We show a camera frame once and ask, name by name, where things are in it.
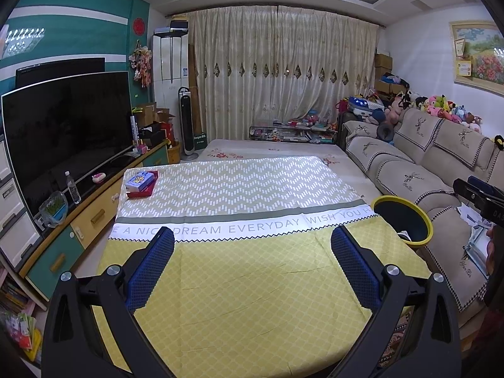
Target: water bottle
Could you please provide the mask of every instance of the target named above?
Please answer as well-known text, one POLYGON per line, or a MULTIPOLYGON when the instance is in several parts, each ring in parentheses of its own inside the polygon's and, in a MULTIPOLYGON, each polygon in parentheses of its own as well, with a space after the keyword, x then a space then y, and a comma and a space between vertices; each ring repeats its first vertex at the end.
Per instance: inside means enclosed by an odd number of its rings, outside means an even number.
POLYGON ((66 176, 66 185, 68 186, 70 196, 72 196, 72 200, 74 201, 75 204, 79 204, 81 202, 81 195, 79 195, 79 190, 77 190, 75 181, 70 176, 69 171, 65 172, 65 176, 66 176))

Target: framed painting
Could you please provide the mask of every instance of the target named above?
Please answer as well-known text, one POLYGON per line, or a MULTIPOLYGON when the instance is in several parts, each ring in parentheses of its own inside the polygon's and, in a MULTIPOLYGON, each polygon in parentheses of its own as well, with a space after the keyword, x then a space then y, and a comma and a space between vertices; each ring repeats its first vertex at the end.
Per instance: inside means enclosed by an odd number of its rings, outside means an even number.
POLYGON ((504 95, 504 38, 493 21, 450 22, 455 82, 504 95), (455 41, 464 39, 463 56, 455 54, 455 41), (471 76, 457 75, 457 63, 471 61, 471 76))

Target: tower fan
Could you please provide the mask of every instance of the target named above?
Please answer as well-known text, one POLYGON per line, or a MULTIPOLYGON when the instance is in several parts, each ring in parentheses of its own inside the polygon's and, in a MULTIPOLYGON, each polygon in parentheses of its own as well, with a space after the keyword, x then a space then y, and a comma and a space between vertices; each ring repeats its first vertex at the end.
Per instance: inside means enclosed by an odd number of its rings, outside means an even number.
POLYGON ((182 87, 178 90, 178 110, 180 112, 180 132, 182 134, 181 159, 191 161, 198 157, 195 153, 194 132, 192 130, 191 92, 189 88, 182 87))

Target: white drawer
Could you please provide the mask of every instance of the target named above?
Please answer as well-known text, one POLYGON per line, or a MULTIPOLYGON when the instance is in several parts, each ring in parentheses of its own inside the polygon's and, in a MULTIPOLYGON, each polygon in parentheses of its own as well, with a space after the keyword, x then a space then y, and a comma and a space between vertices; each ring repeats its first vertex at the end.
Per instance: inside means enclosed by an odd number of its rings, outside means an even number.
POLYGON ((7 152, 5 149, 5 142, 0 142, 0 179, 6 178, 11 172, 9 162, 7 160, 7 152))
POLYGON ((0 225, 2 228, 12 216, 21 212, 23 207, 23 201, 14 179, 9 180, 4 186, 0 187, 0 225))
POLYGON ((30 216, 24 213, 0 239, 0 248, 15 267, 21 261, 21 254, 29 245, 35 244, 38 238, 39 233, 30 216))

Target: yellow blanket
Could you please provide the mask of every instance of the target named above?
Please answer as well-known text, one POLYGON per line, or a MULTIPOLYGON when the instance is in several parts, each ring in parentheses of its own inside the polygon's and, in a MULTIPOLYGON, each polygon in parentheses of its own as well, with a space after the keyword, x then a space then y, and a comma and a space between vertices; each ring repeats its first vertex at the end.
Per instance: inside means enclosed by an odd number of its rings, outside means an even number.
MULTIPOLYGON (((381 218, 346 226, 383 264, 427 278, 427 265, 381 218)), ((340 360, 370 317, 335 259, 334 227, 261 239, 178 243, 140 327, 178 378, 302 377, 340 360)), ((110 239, 99 272, 144 242, 110 239)), ((128 370, 95 308, 115 365, 128 370)))

